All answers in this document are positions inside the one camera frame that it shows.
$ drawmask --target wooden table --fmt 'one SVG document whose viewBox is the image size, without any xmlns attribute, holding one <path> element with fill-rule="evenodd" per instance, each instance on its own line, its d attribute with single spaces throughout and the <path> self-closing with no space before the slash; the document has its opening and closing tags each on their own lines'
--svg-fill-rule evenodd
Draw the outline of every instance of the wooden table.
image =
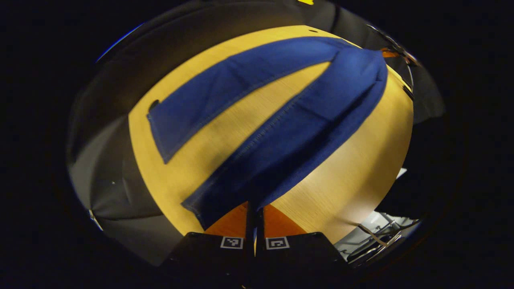
<svg viewBox="0 0 514 289">
<path fill-rule="evenodd" d="M 205 125 L 167 164 L 157 151 L 146 118 L 150 105 L 231 55 L 266 43 L 307 36 L 339 38 L 299 25 L 230 39 L 168 73 L 130 112 L 130 134 L 141 175 L 159 208 L 182 234 L 204 230 L 195 215 L 180 203 L 267 118 L 320 76 L 329 63 L 307 67 L 253 91 Z M 339 241 L 378 206 L 392 186 L 409 146 L 413 106 L 402 90 L 405 83 L 401 77 L 389 67 L 388 70 L 384 95 L 361 127 L 271 204 L 304 231 L 321 231 L 333 243 Z M 241 213 L 235 216 L 242 218 Z"/>
</svg>

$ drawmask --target wood grain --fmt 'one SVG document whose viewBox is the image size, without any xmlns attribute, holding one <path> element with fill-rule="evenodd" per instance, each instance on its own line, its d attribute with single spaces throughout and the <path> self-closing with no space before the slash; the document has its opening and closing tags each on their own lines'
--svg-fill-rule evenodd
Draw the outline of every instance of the wood grain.
<svg viewBox="0 0 514 289">
<path fill-rule="evenodd" d="M 203 229 L 195 215 L 180 203 L 261 123 L 315 80 L 328 63 L 305 68 L 255 90 L 204 126 L 166 165 L 146 118 L 151 103 L 164 100 L 192 77 L 231 55 L 273 41 L 305 36 L 338 38 L 300 25 L 266 29 L 228 40 L 171 71 L 130 112 L 133 150 L 143 180 L 164 215 L 182 234 Z M 352 223 L 361 222 L 371 213 L 394 181 L 410 139 L 412 101 L 401 90 L 401 78 L 388 70 L 386 93 L 362 127 L 305 180 L 272 203 L 302 230 L 322 231 L 332 241 L 344 236 L 353 228 Z"/>
</svg>

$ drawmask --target blue towel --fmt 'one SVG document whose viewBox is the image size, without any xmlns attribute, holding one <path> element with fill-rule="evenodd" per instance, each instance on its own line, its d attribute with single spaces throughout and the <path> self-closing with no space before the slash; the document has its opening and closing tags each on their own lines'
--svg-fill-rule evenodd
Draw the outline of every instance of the blue towel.
<svg viewBox="0 0 514 289">
<path fill-rule="evenodd" d="M 327 70 L 269 118 L 182 205 L 203 228 L 245 201 L 263 207 L 290 190 L 364 122 L 387 81 L 381 52 L 344 40 L 277 41 L 229 57 L 150 111 L 157 148 L 168 162 L 203 125 L 253 90 L 305 67 Z"/>
</svg>

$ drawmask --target yellow tag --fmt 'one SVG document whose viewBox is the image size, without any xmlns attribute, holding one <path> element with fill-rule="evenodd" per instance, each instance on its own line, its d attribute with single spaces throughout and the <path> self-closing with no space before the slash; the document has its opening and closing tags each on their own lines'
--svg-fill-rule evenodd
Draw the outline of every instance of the yellow tag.
<svg viewBox="0 0 514 289">
<path fill-rule="evenodd" d="M 313 0 L 298 0 L 298 1 L 302 2 L 302 3 L 305 3 L 305 4 L 314 5 L 314 1 Z"/>
</svg>

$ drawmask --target cable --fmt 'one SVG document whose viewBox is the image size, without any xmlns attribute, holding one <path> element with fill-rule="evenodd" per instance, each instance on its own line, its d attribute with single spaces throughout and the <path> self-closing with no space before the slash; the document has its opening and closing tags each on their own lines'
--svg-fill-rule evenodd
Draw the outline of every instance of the cable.
<svg viewBox="0 0 514 289">
<path fill-rule="evenodd" d="M 358 227 L 359 227 L 361 230 L 363 230 L 364 232 L 366 232 L 366 233 L 370 234 L 370 235 L 373 237 L 373 239 L 375 239 L 375 241 L 377 241 L 380 245 L 385 246 L 385 247 L 388 247 L 388 246 L 389 246 L 386 242 L 382 241 L 382 240 L 381 240 L 381 239 L 379 239 L 375 234 L 373 234 L 373 232 L 371 232 L 368 228 L 366 228 L 366 227 L 364 227 L 364 226 L 362 226 L 362 225 L 360 225 L 360 224 L 359 224 L 359 226 L 358 226 Z"/>
<path fill-rule="evenodd" d="M 377 240 L 378 238 L 377 238 L 376 236 L 386 236 L 386 235 L 396 234 L 396 233 L 398 233 L 398 232 L 400 232 L 400 231 L 402 231 L 402 230 L 405 230 L 405 229 L 407 229 L 407 228 L 410 228 L 410 227 L 412 227 L 412 226 L 414 226 L 414 225 L 418 224 L 419 222 L 421 222 L 421 219 L 416 220 L 416 221 L 412 222 L 412 224 L 407 225 L 407 226 L 400 226 L 400 225 L 398 225 L 398 226 L 400 227 L 399 229 L 392 230 L 392 231 L 385 232 L 385 233 L 373 233 L 373 232 L 369 231 L 366 227 L 364 227 L 364 226 L 362 226 L 362 225 L 360 225 L 360 224 L 358 225 L 358 227 L 359 227 L 361 230 L 363 230 L 365 233 L 370 234 L 370 235 L 373 237 L 373 239 Z"/>
</svg>

